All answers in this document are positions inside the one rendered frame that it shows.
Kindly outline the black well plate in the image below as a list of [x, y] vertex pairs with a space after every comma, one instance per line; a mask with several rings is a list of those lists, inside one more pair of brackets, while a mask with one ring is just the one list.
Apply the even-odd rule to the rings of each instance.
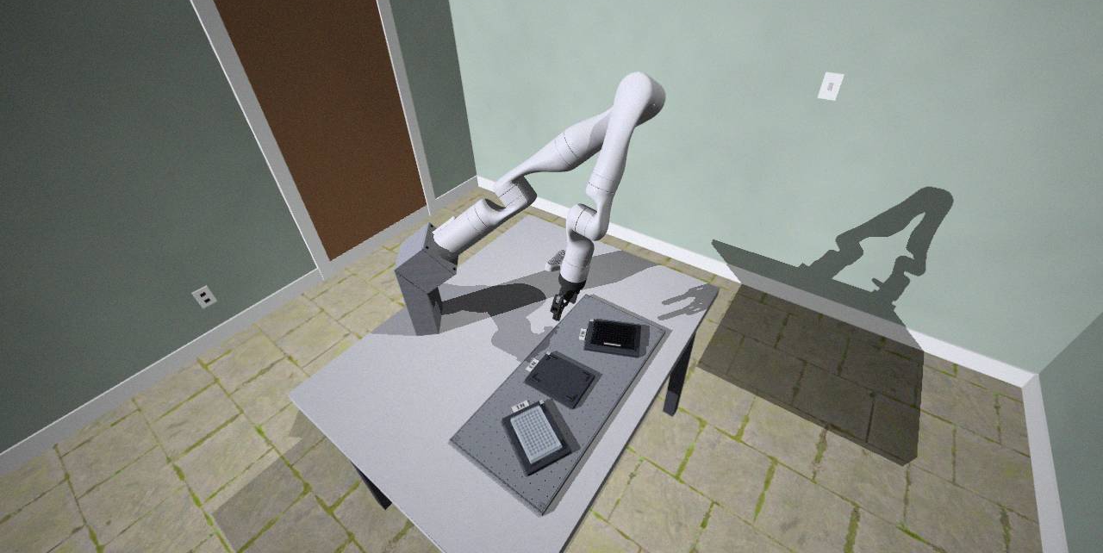
[[635, 326], [609, 325], [609, 322], [596, 321], [591, 344], [617, 345], [617, 348], [633, 350], [634, 328]]

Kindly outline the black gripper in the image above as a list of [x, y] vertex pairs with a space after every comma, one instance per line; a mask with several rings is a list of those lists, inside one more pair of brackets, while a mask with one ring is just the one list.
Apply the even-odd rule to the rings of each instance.
[[[576, 304], [576, 295], [580, 293], [580, 289], [583, 289], [583, 284], [587, 281], [587, 279], [586, 281], [581, 283], [566, 281], [566, 279], [563, 278], [563, 273], [559, 273], [558, 281], [560, 283], [560, 285], [563, 285], [563, 288], [559, 290], [558, 295], [557, 294], [554, 295], [554, 301], [552, 302], [552, 310], [549, 310], [552, 311], [552, 313], [554, 313], [552, 318], [556, 322], [559, 322], [560, 318], [563, 318], [564, 307], [567, 307], [569, 302]], [[566, 301], [566, 304], [564, 304], [564, 301]]]

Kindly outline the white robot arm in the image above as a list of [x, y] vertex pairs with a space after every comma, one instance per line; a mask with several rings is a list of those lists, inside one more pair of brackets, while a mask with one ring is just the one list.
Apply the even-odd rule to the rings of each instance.
[[[560, 270], [566, 281], [586, 281], [595, 242], [609, 230], [609, 219], [618, 185], [627, 167], [627, 150], [635, 127], [645, 124], [664, 107], [665, 91], [642, 71], [632, 71], [621, 81], [611, 109], [566, 129], [555, 140], [494, 183], [493, 191], [505, 205], [481, 199], [461, 215], [433, 230], [431, 245], [445, 260], [453, 260], [508, 219], [529, 208], [537, 199], [524, 176], [535, 172], [574, 170], [601, 150], [595, 172], [586, 187], [596, 210], [578, 203], [566, 219], [567, 248], [546, 262], [546, 270]], [[598, 212], [598, 213], [596, 213]]]

